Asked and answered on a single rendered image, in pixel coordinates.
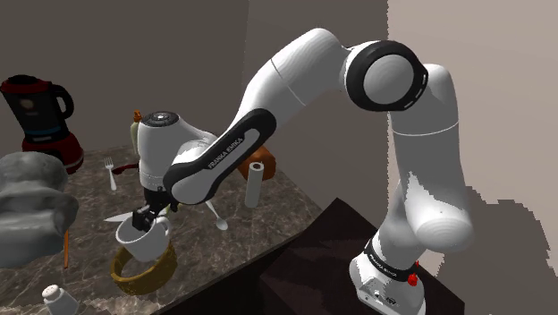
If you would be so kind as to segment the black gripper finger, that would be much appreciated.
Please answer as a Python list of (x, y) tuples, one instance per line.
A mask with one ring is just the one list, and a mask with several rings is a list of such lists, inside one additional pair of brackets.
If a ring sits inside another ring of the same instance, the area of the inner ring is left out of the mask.
[(156, 218), (156, 214), (146, 205), (132, 212), (132, 226), (139, 231), (148, 232)]

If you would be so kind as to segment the white mug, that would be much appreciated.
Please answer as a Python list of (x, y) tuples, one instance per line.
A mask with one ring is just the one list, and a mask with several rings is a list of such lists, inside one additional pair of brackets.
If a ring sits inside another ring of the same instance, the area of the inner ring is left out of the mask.
[(158, 259), (170, 242), (171, 224), (167, 217), (156, 217), (148, 232), (132, 226), (132, 218), (119, 222), (115, 239), (140, 262)]

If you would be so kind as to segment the white fork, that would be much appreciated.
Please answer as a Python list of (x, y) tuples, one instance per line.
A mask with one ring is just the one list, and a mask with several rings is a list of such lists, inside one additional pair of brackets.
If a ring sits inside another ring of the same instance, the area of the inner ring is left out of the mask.
[(117, 190), (117, 186), (113, 174), (113, 168), (114, 168), (113, 160), (110, 157), (105, 157), (104, 163), (105, 163), (105, 168), (107, 169), (109, 174), (110, 188), (113, 192), (115, 192)]

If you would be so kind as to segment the yellow-brown bowl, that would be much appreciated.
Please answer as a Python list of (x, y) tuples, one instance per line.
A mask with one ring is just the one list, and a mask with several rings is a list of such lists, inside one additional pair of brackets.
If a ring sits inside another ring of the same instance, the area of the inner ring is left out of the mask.
[(172, 278), (178, 266), (177, 255), (172, 243), (168, 244), (161, 257), (146, 271), (133, 277), (123, 277), (123, 269), (132, 258), (133, 255), (124, 247), (121, 247), (110, 264), (112, 279), (128, 295), (144, 295), (155, 292)]

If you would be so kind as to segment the white spoon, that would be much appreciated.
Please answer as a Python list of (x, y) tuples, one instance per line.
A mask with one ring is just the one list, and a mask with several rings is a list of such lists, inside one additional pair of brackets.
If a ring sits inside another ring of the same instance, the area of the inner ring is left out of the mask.
[(208, 200), (208, 201), (206, 202), (206, 205), (207, 205), (207, 207), (213, 212), (213, 214), (214, 214), (215, 217), (216, 217), (216, 227), (217, 227), (219, 230), (221, 230), (221, 231), (226, 231), (226, 230), (228, 229), (228, 224), (227, 224), (227, 222), (226, 222), (223, 218), (221, 218), (221, 217), (218, 215), (218, 213), (216, 212), (216, 209), (215, 209), (213, 203), (212, 203), (210, 200)]

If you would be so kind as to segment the pale bottle with orange cap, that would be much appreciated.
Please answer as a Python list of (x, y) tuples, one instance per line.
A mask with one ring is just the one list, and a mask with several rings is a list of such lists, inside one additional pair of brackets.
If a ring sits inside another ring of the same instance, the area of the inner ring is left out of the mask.
[(133, 113), (133, 123), (131, 124), (131, 127), (130, 127), (131, 143), (132, 143), (133, 153), (134, 153), (135, 156), (139, 155), (139, 152), (138, 152), (138, 130), (139, 130), (139, 125), (140, 125), (141, 120), (142, 120), (142, 115), (141, 115), (140, 111), (135, 110), (134, 113)]

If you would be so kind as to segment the white paper towel roll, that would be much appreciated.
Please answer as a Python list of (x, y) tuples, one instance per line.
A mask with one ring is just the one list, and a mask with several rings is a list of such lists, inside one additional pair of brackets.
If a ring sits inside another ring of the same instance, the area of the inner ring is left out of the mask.
[(258, 205), (264, 170), (265, 167), (262, 162), (251, 162), (249, 164), (245, 194), (245, 206), (248, 208), (255, 208)]

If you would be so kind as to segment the white salt shaker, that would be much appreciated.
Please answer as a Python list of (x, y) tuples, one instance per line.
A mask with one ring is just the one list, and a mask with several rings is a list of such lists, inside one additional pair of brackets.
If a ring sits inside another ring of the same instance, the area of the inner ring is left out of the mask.
[(79, 303), (58, 285), (49, 285), (42, 292), (50, 315), (76, 315)]

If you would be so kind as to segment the brown bread loaf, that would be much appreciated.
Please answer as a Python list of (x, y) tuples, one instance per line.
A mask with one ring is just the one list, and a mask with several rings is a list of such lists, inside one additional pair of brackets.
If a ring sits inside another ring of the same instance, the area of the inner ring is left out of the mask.
[(252, 153), (246, 160), (244, 160), (237, 169), (244, 177), (245, 180), (249, 176), (249, 165), (252, 162), (261, 162), (264, 167), (262, 180), (266, 181), (274, 177), (276, 170), (275, 157), (273, 154), (265, 147), (261, 146), (254, 153)]

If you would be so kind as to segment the black and red blender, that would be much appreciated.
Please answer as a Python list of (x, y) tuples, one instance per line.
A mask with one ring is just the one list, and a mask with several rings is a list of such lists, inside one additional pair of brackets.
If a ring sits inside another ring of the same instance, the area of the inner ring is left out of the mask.
[(0, 92), (24, 132), (21, 148), (58, 158), (68, 174), (75, 173), (83, 163), (84, 152), (66, 124), (74, 112), (69, 92), (25, 74), (3, 81)]

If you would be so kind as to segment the dark robot stand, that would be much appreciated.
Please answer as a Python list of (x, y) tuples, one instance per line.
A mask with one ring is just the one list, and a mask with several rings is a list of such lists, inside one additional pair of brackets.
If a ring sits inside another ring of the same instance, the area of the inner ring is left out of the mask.
[(361, 302), (351, 260), (376, 232), (362, 215), (334, 200), (261, 275), (265, 315), (382, 315)]

